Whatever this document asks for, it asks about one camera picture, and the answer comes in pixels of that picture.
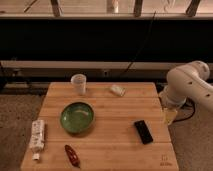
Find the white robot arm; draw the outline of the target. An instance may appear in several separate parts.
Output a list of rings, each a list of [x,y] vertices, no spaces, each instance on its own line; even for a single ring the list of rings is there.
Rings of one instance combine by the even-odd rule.
[[[174,122],[187,98],[213,112],[213,86],[206,82],[209,76],[209,66],[202,61],[177,66],[167,73],[167,85],[159,93],[165,124]]]

